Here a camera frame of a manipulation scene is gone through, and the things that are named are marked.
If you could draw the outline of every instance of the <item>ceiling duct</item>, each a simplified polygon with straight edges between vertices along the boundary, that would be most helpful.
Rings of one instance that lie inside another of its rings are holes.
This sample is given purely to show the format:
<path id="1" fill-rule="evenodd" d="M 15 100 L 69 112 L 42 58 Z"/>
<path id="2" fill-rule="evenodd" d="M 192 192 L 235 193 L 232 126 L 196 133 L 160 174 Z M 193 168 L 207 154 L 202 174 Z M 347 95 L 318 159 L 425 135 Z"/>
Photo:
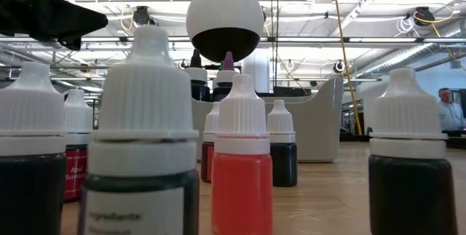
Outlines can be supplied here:
<path id="1" fill-rule="evenodd" d="M 458 20 L 455 23 L 440 29 L 443 37 L 464 37 L 466 36 L 466 20 Z M 361 77 L 371 73 L 388 73 L 392 69 L 402 68 L 418 60 L 429 57 L 441 51 L 441 46 L 436 43 L 426 43 L 408 49 L 399 49 L 384 57 L 372 62 L 360 69 L 352 76 Z"/>

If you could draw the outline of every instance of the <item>white sphere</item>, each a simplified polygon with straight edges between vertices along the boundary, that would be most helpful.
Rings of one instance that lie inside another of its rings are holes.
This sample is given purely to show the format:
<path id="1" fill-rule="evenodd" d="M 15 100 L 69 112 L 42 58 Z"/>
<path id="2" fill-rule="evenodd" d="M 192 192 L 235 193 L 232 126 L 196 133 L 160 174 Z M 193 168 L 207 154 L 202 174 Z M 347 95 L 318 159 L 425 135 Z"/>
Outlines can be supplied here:
<path id="1" fill-rule="evenodd" d="M 192 0 L 186 29 L 193 45 L 207 59 L 220 62 L 227 51 L 235 61 L 257 46 L 264 28 L 258 0 Z"/>

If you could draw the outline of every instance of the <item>bottle label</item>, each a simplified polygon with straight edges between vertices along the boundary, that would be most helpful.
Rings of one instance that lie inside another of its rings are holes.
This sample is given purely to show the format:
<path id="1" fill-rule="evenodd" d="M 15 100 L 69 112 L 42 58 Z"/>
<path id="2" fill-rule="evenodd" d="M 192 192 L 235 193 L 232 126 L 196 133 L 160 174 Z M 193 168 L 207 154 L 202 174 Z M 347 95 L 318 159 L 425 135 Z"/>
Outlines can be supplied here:
<path id="1" fill-rule="evenodd" d="M 65 199 L 79 198 L 86 177 L 87 151 L 66 152 Z"/>
<path id="2" fill-rule="evenodd" d="M 212 180 L 213 145 L 207 147 L 207 180 Z"/>
<path id="3" fill-rule="evenodd" d="M 183 235 L 183 188 L 83 195 L 79 235 Z"/>

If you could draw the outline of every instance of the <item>ceiling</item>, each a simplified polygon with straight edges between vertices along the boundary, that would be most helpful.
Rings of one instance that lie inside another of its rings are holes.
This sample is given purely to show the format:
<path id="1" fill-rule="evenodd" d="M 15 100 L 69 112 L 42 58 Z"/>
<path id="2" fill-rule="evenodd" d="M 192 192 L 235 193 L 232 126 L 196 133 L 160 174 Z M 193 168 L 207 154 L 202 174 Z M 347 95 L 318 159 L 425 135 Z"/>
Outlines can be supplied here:
<path id="1" fill-rule="evenodd" d="M 185 16 L 190 0 L 69 0 L 82 7 L 104 13 L 109 18 L 106 28 L 93 32 L 88 37 L 131 37 L 134 27 L 130 26 L 131 12 L 136 6 L 148 6 L 149 13 L 159 26 L 164 28 L 170 36 L 186 37 Z M 339 36 L 336 4 L 334 0 L 259 0 L 267 15 L 266 26 L 262 36 L 292 37 L 329 37 Z M 409 32 L 400 32 L 400 22 L 406 14 L 413 14 L 416 7 L 429 7 L 437 20 L 446 19 L 438 23 L 437 27 L 451 25 L 466 14 L 466 0 L 339 0 L 343 35 L 345 37 L 428 37 L 436 36 L 431 26 L 410 28 Z M 278 21 L 278 28 L 271 25 Z M 4 44 L 28 52 L 35 57 L 50 63 L 60 65 L 114 65 L 127 56 L 131 43 L 100 43 L 89 42 L 83 46 L 81 52 L 69 52 L 57 45 L 43 45 L 32 42 L 4 42 Z M 278 43 L 278 55 L 285 63 L 293 63 L 290 70 L 292 75 L 328 77 L 333 75 L 333 64 L 343 59 L 343 52 L 338 44 L 310 44 L 286 45 Z M 189 61 L 192 45 L 187 42 L 170 44 L 171 56 L 180 63 Z M 270 44 L 260 47 L 269 48 Z M 389 54 L 399 47 L 399 44 L 380 44 L 370 47 L 351 44 L 346 48 L 346 55 L 354 70 L 367 66 L 380 57 Z M 203 59 L 204 64 L 210 61 Z M 81 71 L 67 71 L 74 76 L 104 76 L 105 70 L 91 70 L 89 73 Z M 278 76 L 289 76 L 283 65 L 278 68 Z"/>

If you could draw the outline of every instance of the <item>wooden table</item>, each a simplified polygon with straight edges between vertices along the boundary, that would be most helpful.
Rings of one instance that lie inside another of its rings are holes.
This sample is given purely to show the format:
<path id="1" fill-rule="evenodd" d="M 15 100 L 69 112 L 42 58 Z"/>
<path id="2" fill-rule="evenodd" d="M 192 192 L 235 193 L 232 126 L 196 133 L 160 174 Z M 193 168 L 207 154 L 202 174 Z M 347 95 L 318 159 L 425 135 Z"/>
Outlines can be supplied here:
<path id="1" fill-rule="evenodd" d="M 341 143 L 335 163 L 300 164 L 299 184 L 274 188 L 274 235 L 370 235 L 367 143 Z M 459 234 L 466 234 L 466 151 L 448 150 Z M 66 204 L 62 235 L 76 235 L 79 204 Z M 200 235 L 210 232 L 210 185 L 200 186 Z"/>

